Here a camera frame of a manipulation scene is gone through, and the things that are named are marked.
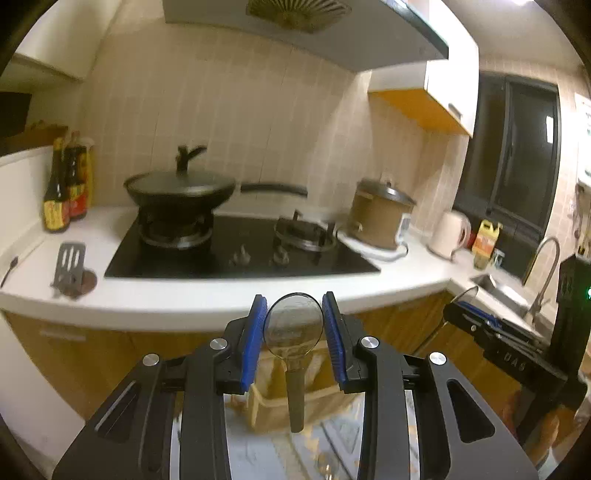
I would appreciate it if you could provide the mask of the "person's right hand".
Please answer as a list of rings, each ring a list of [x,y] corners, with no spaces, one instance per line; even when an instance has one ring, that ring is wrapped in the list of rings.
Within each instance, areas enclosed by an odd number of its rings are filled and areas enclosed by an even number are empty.
[[[550,454],[562,461],[579,435],[579,424],[574,410],[560,406],[548,412],[536,427],[524,449],[539,468]]]

